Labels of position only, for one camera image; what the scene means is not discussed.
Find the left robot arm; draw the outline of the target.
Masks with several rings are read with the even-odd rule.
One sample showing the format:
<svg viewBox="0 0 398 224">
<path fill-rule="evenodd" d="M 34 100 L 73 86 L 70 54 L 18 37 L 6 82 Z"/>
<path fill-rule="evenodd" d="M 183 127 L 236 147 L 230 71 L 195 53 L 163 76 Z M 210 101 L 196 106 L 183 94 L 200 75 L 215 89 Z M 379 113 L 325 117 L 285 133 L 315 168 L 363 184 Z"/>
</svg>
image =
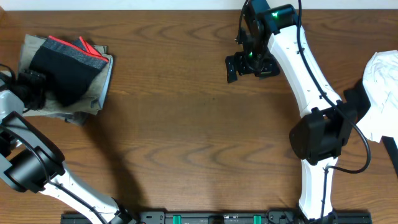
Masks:
<svg viewBox="0 0 398 224">
<path fill-rule="evenodd" d="M 24 103 L 9 88 L 14 77 L 12 71 L 1 74 L 1 180 L 18 192 L 53 197 L 90 223 L 138 223 L 115 199 L 74 175 L 61 150 L 23 117 Z"/>
</svg>

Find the black leggings red waistband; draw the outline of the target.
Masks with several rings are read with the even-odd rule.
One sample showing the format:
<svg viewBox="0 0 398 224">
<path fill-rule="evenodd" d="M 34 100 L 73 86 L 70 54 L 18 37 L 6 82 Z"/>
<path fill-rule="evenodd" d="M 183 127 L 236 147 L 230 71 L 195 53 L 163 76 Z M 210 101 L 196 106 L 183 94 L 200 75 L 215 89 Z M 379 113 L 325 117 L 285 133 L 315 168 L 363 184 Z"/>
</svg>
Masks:
<svg viewBox="0 0 398 224">
<path fill-rule="evenodd" d="M 49 90 L 62 106 L 76 103 L 109 63 L 83 39 L 69 43 L 48 36 L 36 51 L 29 68 L 46 76 Z"/>
</svg>

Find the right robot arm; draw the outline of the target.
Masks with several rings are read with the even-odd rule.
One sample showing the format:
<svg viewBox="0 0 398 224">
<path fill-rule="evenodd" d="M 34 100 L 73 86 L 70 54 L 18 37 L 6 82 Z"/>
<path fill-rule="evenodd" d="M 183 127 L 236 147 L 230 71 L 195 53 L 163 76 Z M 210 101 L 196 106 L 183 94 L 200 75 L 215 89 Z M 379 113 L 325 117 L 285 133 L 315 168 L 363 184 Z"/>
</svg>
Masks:
<svg viewBox="0 0 398 224">
<path fill-rule="evenodd" d="M 302 10 L 246 1 L 235 38 L 242 51 L 227 56 L 228 83 L 240 75 L 267 78 L 283 73 L 294 93 L 299 122 L 289 133 L 302 166 L 302 192 L 296 222 L 338 223 L 331 204 L 333 173 L 348 142 L 356 111 L 330 86 L 315 60 L 302 26 Z"/>
</svg>

